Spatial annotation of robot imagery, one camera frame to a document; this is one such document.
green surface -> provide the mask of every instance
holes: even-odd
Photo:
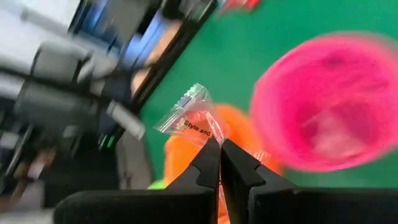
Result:
[[[168,136],[151,127],[194,84],[206,86],[216,102],[248,111],[253,84],[287,51],[320,34],[370,30],[398,39],[396,0],[270,0],[251,14],[213,16],[194,38],[141,112],[155,176],[162,178]],[[299,185],[398,187],[398,153],[354,169],[328,174],[287,171]]]

